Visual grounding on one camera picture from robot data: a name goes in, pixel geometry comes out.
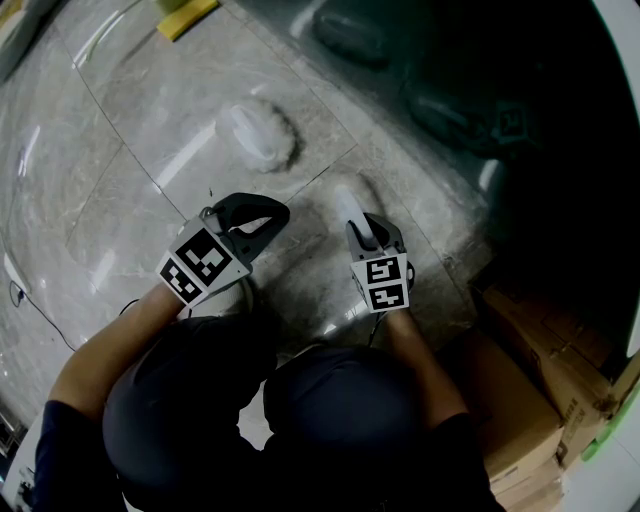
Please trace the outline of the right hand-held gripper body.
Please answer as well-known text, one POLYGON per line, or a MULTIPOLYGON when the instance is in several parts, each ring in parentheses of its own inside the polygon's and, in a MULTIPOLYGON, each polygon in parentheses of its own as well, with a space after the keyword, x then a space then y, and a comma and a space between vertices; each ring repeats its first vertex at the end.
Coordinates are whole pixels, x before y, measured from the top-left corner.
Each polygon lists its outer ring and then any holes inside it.
POLYGON ((370 313, 409 307, 413 272, 406 253, 354 253, 352 259, 352 277, 370 313))

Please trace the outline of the person's navy shirt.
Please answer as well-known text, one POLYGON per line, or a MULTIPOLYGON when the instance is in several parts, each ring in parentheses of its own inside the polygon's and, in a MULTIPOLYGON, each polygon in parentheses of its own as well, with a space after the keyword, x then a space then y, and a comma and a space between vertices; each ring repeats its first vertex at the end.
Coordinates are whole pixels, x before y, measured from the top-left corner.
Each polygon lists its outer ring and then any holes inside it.
POLYGON ((50 401, 35 461, 34 512, 505 512, 464 414, 386 461, 279 433, 258 451, 233 427, 227 440, 206 440, 175 480, 137 485, 109 461, 97 424, 50 401))

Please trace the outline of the person's right forearm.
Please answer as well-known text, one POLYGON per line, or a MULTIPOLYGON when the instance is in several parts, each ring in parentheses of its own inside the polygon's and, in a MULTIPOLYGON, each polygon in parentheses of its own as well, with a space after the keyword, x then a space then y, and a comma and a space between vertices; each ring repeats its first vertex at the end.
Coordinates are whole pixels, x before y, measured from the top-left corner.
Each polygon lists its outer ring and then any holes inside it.
POLYGON ((454 416, 467 414, 458 388, 440 366, 410 311, 389 312, 385 324, 391 352, 413 373, 425 427, 435 429, 454 416))

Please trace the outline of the yellow sponge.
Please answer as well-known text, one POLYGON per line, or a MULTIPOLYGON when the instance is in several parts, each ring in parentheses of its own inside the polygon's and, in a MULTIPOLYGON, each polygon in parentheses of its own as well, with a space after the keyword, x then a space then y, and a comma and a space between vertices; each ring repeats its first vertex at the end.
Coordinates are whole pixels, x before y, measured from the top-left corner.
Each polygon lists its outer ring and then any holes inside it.
POLYGON ((219 0, 189 0, 175 12, 163 15, 157 30, 174 42, 218 6, 219 0))

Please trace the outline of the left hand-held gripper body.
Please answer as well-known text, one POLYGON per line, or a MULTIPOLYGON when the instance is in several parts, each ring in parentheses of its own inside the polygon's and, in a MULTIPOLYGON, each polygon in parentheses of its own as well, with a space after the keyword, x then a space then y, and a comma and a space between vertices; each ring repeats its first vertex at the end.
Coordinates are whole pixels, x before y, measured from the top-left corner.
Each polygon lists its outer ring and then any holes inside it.
POLYGON ((205 208, 187 221, 161 257, 156 273, 185 306, 196 306, 250 275, 228 239, 225 207, 205 208))

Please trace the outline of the cardboard box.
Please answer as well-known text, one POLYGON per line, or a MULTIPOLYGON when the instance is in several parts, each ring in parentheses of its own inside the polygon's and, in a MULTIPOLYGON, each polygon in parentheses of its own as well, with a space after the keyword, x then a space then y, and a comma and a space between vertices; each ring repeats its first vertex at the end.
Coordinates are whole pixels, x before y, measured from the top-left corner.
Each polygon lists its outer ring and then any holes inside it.
POLYGON ((561 512, 563 496, 562 469, 555 457, 495 495, 506 512, 561 512))
POLYGON ((640 391, 640 351, 616 351, 579 316, 515 282, 476 282, 472 296, 489 329, 560 413, 560 464, 588 459, 640 391))
POLYGON ((563 420, 493 339, 471 329, 438 356, 467 404, 494 491, 522 481, 555 456, 563 420))

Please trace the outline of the person's navy trousers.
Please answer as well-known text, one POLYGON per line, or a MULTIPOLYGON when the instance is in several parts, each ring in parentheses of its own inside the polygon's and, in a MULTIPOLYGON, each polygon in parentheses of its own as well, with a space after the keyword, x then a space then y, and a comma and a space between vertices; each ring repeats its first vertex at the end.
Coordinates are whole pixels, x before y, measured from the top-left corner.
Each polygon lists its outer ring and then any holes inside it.
POLYGON ((252 320, 169 327, 117 381, 102 420, 142 512, 370 510, 405 494, 426 434, 410 372, 365 347, 278 364, 252 320))

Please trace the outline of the white box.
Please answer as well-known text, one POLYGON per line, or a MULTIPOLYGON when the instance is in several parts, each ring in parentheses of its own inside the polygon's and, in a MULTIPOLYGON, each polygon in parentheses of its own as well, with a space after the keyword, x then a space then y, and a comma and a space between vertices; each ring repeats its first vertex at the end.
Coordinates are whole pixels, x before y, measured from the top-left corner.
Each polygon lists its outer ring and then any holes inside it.
POLYGON ((34 419, 8 470, 7 477, 0 487, 0 493, 12 512, 24 505, 18 497, 22 483, 33 485, 35 471, 35 452, 41 435, 43 410, 34 419))

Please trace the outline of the person's left forearm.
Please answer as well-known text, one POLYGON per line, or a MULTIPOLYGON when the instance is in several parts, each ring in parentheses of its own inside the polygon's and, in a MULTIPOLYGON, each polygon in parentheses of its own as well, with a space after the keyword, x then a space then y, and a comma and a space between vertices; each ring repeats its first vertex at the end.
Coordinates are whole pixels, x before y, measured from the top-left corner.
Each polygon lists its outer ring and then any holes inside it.
POLYGON ((183 308, 168 287, 156 285, 74 352, 48 399, 99 422, 114 384, 183 308))

